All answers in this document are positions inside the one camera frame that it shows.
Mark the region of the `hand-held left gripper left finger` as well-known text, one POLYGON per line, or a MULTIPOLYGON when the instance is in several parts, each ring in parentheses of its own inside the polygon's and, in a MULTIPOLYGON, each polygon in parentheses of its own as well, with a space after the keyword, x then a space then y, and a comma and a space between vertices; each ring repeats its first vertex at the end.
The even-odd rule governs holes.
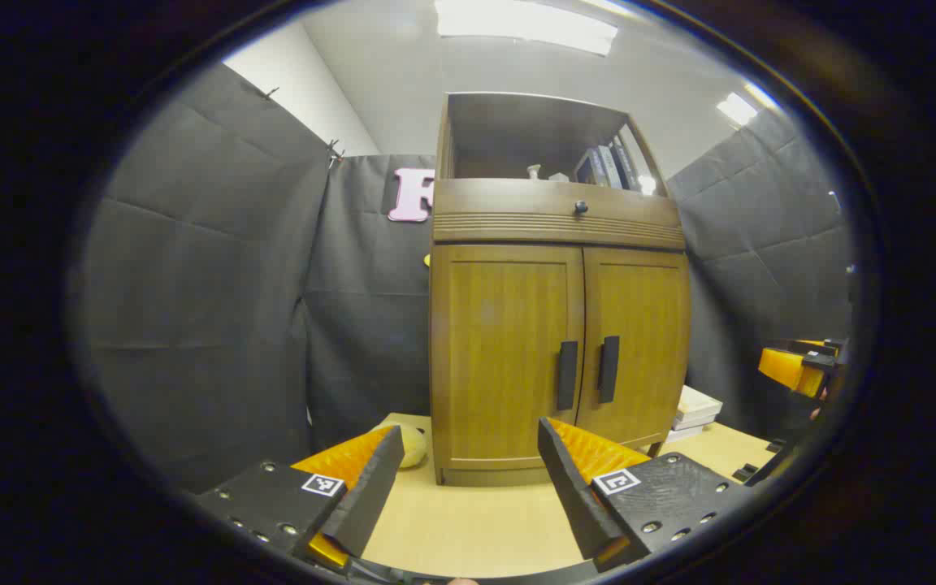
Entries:
POLYGON ((196 501, 279 555, 345 570, 371 540, 402 459, 400 427, 376 428, 293 464, 257 462, 196 501))

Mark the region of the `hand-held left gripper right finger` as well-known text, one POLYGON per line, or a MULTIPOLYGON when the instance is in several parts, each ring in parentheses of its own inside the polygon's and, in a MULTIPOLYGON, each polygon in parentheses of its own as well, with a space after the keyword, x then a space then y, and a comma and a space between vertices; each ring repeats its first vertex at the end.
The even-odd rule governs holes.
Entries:
POLYGON ((577 548, 601 573, 707 532, 752 493, 686 455, 650 457, 549 416, 536 448, 577 548))

